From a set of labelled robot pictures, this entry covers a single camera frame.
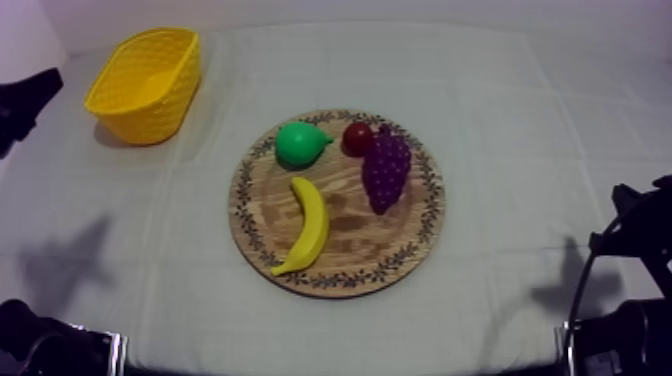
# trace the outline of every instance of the wood grain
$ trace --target wood grain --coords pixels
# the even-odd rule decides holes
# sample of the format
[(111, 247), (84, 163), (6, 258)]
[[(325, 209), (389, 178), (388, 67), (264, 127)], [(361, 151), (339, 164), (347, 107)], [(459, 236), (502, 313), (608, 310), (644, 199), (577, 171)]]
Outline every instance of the wood grain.
[[(311, 167), (283, 169), (275, 158), (275, 134), (264, 134), (241, 161), (229, 192), (229, 224), (240, 251), (271, 282), (313, 297), (346, 298), (385, 288), (407, 275), (436, 242), (444, 215), (443, 183), (436, 163), (412, 135), (378, 115), (353, 110), (320, 110), (289, 121), (307, 121), (334, 137)], [(355, 120), (374, 130), (389, 124), (411, 146), (409, 178), (399, 200), (384, 215), (369, 207), (361, 182), (361, 158), (346, 156), (341, 135)], [(270, 268), (284, 260), (302, 230), (303, 213), (290, 179), (303, 176), (322, 192), (330, 232), (315, 263), (274, 277)]]

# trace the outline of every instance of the yellow basket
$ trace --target yellow basket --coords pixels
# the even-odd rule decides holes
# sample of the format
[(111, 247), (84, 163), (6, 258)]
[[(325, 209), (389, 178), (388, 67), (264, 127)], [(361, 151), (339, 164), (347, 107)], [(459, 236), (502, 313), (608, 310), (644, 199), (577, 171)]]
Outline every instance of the yellow basket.
[(155, 144), (178, 131), (200, 78), (196, 32), (147, 30), (117, 47), (84, 105), (121, 140)]

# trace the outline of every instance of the toy banana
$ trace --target toy banana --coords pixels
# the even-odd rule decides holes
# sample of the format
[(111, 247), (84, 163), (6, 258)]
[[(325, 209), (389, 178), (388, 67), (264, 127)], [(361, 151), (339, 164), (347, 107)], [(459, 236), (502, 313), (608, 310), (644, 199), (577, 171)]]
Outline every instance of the toy banana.
[(309, 267), (322, 251), (329, 233), (329, 213), (320, 191), (301, 177), (292, 178), (292, 188), (303, 206), (303, 230), (289, 250), (285, 262), (271, 268), (274, 276)]

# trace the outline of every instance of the red apple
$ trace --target red apple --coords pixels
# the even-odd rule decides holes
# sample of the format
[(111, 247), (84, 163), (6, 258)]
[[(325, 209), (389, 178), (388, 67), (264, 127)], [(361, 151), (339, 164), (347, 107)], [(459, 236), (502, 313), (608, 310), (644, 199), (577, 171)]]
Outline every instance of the red apple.
[(343, 132), (343, 146), (353, 157), (362, 157), (373, 146), (373, 131), (368, 124), (356, 122)]

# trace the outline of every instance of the purple grapes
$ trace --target purple grapes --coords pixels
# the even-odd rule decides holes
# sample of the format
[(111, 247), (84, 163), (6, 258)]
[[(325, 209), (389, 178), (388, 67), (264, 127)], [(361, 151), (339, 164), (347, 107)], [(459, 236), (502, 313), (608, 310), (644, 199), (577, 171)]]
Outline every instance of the purple grapes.
[(385, 214), (399, 201), (410, 170), (411, 150), (404, 138), (381, 125), (362, 165), (362, 183), (376, 214)]

